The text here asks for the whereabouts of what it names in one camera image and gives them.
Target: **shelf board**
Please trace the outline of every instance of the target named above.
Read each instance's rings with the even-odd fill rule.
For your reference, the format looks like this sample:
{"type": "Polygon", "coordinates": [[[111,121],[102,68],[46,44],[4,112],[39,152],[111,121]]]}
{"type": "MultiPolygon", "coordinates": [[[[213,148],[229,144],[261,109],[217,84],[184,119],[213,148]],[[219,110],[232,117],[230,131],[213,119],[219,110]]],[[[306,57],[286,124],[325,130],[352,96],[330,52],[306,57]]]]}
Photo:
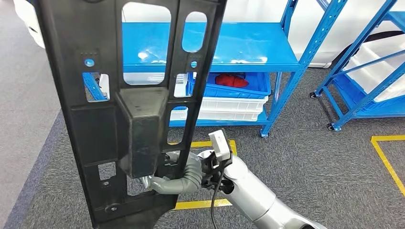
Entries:
{"type": "MultiPolygon", "coordinates": [[[[259,114],[256,122],[248,121],[228,121],[228,120],[202,120],[198,119],[196,126],[225,126],[225,125],[266,125],[268,123],[267,115],[265,109],[259,114]]],[[[186,121],[177,120],[170,121],[170,127],[181,127],[185,126],[186,121]]]]}
{"type": "Polygon", "coordinates": [[[405,32],[405,11],[391,11],[385,17],[405,32]]]}
{"type": "MultiPolygon", "coordinates": [[[[345,102],[347,109],[351,110],[356,106],[353,99],[340,87],[335,86],[339,95],[345,102]]],[[[383,107],[377,107],[368,111],[359,111],[354,118],[388,118],[388,117],[405,117],[405,104],[392,104],[383,107]]]]}
{"type": "MultiPolygon", "coordinates": [[[[170,24],[122,23],[124,72],[165,72],[170,24]]],[[[184,49],[198,50],[205,23],[185,25],[184,49]]],[[[225,22],[211,72],[293,72],[299,63],[280,23],[225,22]]]]}

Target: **blue metal shelf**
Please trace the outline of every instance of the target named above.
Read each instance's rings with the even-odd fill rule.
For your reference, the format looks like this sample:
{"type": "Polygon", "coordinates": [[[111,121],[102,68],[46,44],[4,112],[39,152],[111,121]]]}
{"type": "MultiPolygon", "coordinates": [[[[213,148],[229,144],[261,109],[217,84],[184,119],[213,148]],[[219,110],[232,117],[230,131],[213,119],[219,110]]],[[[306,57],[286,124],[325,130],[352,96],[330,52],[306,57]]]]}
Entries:
{"type": "MultiPolygon", "coordinates": [[[[339,95],[342,97],[347,108],[349,110],[355,109],[357,104],[353,100],[353,98],[340,87],[335,88],[338,91],[339,95]]],[[[397,104],[391,104],[368,111],[360,110],[352,118],[360,119],[360,118],[387,118],[387,117],[405,117],[405,106],[398,106],[397,104]]]]}
{"type": "MultiPolygon", "coordinates": [[[[198,119],[196,126],[225,126],[225,125],[266,125],[268,123],[266,110],[259,114],[256,122],[248,121],[226,121],[226,120],[202,120],[198,119]]],[[[186,121],[170,121],[170,127],[185,126],[186,121]]]]}
{"type": "MultiPolygon", "coordinates": [[[[124,72],[163,73],[169,23],[122,23],[124,72]]],[[[188,22],[185,50],[199,49],[205,23],[188,22]]],[[[280,23],[223,23],[211,72],[292,72],[299,63],[280,23]]]]}
{"type": "MultiPolygon", "coordinates": [[[[314,55],[335,23],[347,0],[318,0],[325,10],[301,59],[298,61],[288,43],[291,17],[298,0],[288,0],[280,22],[225,22],[210,72],[276,72],[274,96],[268,117],[266,111],[257,122],[198,120],[197,126],[208,125],[262,125],[262,137],[268,136],[292,92],[297,87],[314,55]],[[281,91],[283,72],[291,75],[281,91]]],[[[122,23],[124,72],[162,73],[166,67],[169,23],[122,23]]],[[[197,52],[205,23],[188,22],[184,26],[182,46],[197,52]]],[[[171,126],[184,126],[185,121],[172,121],[171,126]]]]}
{"type": "Polygon", "coordinates": [[[384,118],[384,117],[404,117],[405,116],[405,96],[399,96],[382,102],[375,102],[374,99],[392,83],[398,80],[405,74],[405,63],[401,64],[393,73],[385,78],[377,87],[375,87],[368,94],[346,74],[357,69],[366,67],[371,64],[381,62],[387,58],[400,55],[404,51],[396,52],[369,63],[362,64],[352,69],[344,71],[343,68],[349,62],[350,58],[354,56],[366,40],[369,34],[377,27],[382,21],[390,20],[402,31],[405,31],[405,12],[389,10],[394,6],[397,0],[386,0],[381,8],[377,11],[376,15],[371,19],[369,24],[361,32],[360,36],[349,47],[346,53],[342,56],[339,62],[331,70],[329,75],[323,80],[319,87],[311,94],[311,97],[318,97],[322,92],[325,92],[326,97],[329,99],[332,107],[335,109],[339,119],[329,124],[330,130],[341,130],[341,126],[351,119],[358,118],[384,118]],[[346,81],[341,81],[341,77],[346,77],[346,81]],[[333,84],[337,89],[339,95],[346,103],[348,112],[342,113],[334,98],[328,90],[328,87],[333,84]]]}
{"type": "Polygon", "coordinates": [[[405,32],[405,12],[391,11],[386,15],[386,20],[392,21],[398,28],[405,32]]]}

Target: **black car part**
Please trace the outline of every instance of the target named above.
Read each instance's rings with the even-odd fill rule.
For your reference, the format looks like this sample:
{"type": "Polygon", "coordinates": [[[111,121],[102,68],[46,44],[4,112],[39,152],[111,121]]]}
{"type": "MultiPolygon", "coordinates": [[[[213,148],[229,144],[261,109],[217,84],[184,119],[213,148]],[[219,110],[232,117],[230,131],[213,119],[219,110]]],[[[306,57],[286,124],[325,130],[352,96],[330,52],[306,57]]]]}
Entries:
{"type": "Polygon", "coordinates": [[[128,0],[38,0],[35,9],[94,228],[152,228],[175,207],[177,195],[154,191],[127,195],[127,176],[181,177],[190,150],[226,0],[133,0],[164,6],[171,26],[164,80],[128,85],[123,79],[121,10],[128,0]],[[202,48],[181,46],[186,16],[206,15],[202,48]],[[86,100],[82,73],[109,76],[110,98],[86,100]],[[174,97],[176,76],[197,72],[191,97],[174,97]],[[167,143],[171,110],[188,108],[182,141],[167,143]],[[176,166],[165,152],[180,150],[176,166]],[[116,174],[100,180],[98,165],[115,162],[116,174]]]}

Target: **yellow floor marking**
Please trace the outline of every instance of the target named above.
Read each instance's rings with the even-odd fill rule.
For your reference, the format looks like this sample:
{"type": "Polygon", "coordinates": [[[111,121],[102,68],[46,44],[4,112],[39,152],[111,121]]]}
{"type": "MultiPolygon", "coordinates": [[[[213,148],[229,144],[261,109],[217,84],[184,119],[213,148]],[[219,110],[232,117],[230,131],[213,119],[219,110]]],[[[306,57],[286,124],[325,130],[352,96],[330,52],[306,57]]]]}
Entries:
{"type": "Polygon", "coordinates": [[[380,156],[381,160],[383,161],[385,167],[387,168],[388,172],[391,174],[392,178],[394,179],[396,185],[398,186],[399,190],[402,192],[402,194],[405,197],[405,187],[401,180],[399,179],[398,175],[396,174],[395,170],[391,166],[390,162],[388,161],[387,157],[383,153],[382,149],[378,145],[378,141],[399,141],[399,140],[405,140],[405,135],[393,135],[393,136],[372,136],[371,137],[371,143],[374,146],[375,150],[378,153],[378,156],[380,156]]]}
{"type": "MultiPolygon", "coordinates": [[[[229,145],[231,146],[232,153],[238,156],[236,151],[236,142],[235,140],[229,140],[229,145]]],[[[213,146],[211,141],[202,141],[202,142],[191,142],[191,148],[198,148],[198,147],[209,147],[213,146]]]]}
{"type": "MultiPolygon", "coordinates": [[[[215,200],[215,207],[231,206],[227,199],[217,199],[215,200]]],[[[210,200],[202,201],[189,201],[189,202],[177,202],[175,210],[184,210],[184,209],[196,209],[196,208],[209,208],[211,207],[210,200]]]]}
{"type": "MultiPolygon", "coordinates": [[[[229,140],[229,145],[231,146],[233,155],[237,156],[236,151],[236,141],[229,140]]],[[[213,146],[211,141],[202,141],[202,142],[192,142],[191,148],[198,147],[210,147],[213,146]]],[[[214,203],[215,207],[231,206],[232,204],[227,199],[217,199],[214,203]]],[[[187,201],[187,202],[177,202],[175,210],[184,210],[184,209],[196,209],[196,208],[209,208],[211,207],[210,200],[201,200],[201,201],[187,201]]]]}

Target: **white plastic crate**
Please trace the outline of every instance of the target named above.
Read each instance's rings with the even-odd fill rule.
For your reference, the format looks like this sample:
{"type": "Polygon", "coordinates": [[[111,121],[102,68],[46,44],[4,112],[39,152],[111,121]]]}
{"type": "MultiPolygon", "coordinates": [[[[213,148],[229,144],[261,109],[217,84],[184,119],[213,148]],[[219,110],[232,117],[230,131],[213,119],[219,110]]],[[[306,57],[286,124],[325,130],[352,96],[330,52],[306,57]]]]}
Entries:
{"type": "MultiPolygon", "coordinates": [[[[176,83],[184,83],[186,74],[179,74],[176,83]]],[[[164,73],[124,73],[124,81],[130,85],[159,84],[164,79],[164,73]]]]}
{"type": "MultiPolygon", "coordinates": [[[[227,121],[257,121],[259,116],[258,112],[239,112],[235,110],[202,110],[198,114],[198,119],[206,120],[227,120],[227,121]]],[[[171,111],[170,120],[186,120],[187,110],[174,110],[171,111]]]]}
{"type": "MultiPolygon", "coordinates": [[[[359,51],[351,57],[343,70],[385,57],[405,49],[405,34],[363,43],[359,51]]],[[[370,93],[377,85],[387,78],[396,68],[405,62],[405,54],[369,65],[347,75],[356,81],[366,93],[370,93]]],[[[405,94],[405,76],[395,81],[374,100],[381,102],[405,94]]]]}
{"type": "MultiPolygon", "coordinates": [[[[263,112],[263,105],[268,101],[264,99],[238,99],[204,97],[200,108],[199,119],[228,120],[228,121],[257,121],[263,112]]],[[[187,110],[174,110],[170,120],[186,120],[187,110]]]]}
{"type": "MultiPolygon", "coordinates": [[[[164,73],[124,73],[124,81],[130,85],[151,85],[159,84],[164,79],[164,73]]],[[[174,96],[183,97],[186,95],[187,75],[178,74],[174,96]]]]}
{"type": "Polygon", "coordinates": [[[203,97],[201,109],[261,113],[263,111],[263,105],[267,101],[268,96],[266,96],[264,99],[203,97]]]}
{"type": "Polygon", "coordinates": [[[171,111],[170,120],[186,120],[187,119],[187,110],[174,110],[171,111]]]}

